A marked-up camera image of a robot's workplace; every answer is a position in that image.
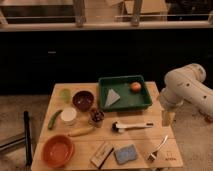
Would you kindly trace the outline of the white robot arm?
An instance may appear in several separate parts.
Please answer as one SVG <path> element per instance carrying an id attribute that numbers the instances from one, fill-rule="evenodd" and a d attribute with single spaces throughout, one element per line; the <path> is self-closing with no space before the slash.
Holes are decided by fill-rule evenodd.
<path id="1" fill-rule="evenodd" d="M 174 120 L 174 110 L 184 101 L 196 106 L 207 123 L 213 123 L 213 89 L 203 84 L 205 69 L 197 63 L 173 69 L 164 76 L 165 87 L 158 100 L 163 107 L 162 125 L 169 126 Z"/>

